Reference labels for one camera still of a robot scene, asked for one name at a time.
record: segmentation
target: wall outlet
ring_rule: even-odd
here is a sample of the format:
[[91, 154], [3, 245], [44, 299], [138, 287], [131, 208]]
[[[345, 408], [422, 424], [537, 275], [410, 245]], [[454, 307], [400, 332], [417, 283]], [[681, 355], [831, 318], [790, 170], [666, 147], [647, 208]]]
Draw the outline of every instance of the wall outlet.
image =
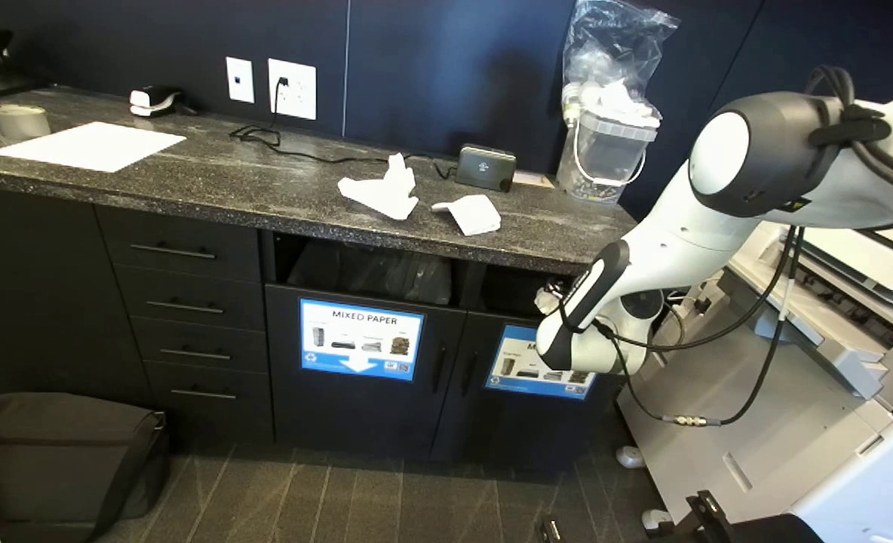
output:
[[255, 104], [253, 61], [227, 58], [228, 101]]
[[318, 122], [318, 67], [268, 58], [268, 108]]

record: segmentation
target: label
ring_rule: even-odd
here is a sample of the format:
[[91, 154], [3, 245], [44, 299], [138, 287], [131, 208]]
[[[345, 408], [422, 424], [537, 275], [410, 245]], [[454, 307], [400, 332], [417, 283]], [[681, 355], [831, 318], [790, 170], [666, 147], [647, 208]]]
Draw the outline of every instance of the label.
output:
[[413, 381], [422, 314], [302, 299], [302, 367]]
[[516, 395], [547, 395], [586, 400], [593, 387], [589, 370], [552, 370], [537, 353], [537, 330], [503, 327], [496, 367], [485, 377], [485, 390]]

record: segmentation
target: dark floor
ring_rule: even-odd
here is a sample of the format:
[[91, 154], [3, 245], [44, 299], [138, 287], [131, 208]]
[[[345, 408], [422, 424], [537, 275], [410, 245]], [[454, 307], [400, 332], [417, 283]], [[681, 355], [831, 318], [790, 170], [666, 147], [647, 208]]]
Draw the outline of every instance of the dark floor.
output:
[[570, 543], [632, 543], [647, 541], [640, 513], [661, 499], [647, 472], [612, 463], [620, 439], [620, 427], [606, 427], [552, 474], [198, 447], [176, 457], [153, 513], [102, 541], [532, 543], [552, 513]]

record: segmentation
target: wall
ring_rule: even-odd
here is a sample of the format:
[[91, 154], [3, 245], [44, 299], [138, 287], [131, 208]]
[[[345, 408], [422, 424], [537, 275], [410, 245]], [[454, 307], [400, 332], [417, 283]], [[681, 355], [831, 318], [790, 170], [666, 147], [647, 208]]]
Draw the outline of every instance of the wall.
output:
[[[841, 62], [861, 95], [893, 98], [893, 0], [640, 0], [681, 19], [648, 101], [664, 130], [625, 204], [643, 214], [703, 122], [731, 98], [804, 84]], [[508, 147], [552, 172], [562, 147], [558, 61], [573, 0], [0, 0], [14, 61], [44, 77], [124, 98], [168, 81], [217, 115], [224, 58], [293, 58], [320, 70], [320, 122], [290, 130], [454, 158]]]

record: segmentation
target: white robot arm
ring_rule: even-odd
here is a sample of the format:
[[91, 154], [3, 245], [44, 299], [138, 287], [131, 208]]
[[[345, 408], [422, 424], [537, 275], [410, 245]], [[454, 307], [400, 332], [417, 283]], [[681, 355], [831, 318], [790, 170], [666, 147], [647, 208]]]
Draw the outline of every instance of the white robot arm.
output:
[[759, 220], [865, 229], [893, 222], [893, 104], [856, 104], [841, 70], [821, 73], [838, 98], [759, 95], [724, 106], [653, 214], [612, 240], [537, 330], [552, 367], [608, 375], [617, 349], [635, 375], [661, 289], [715, 275]]

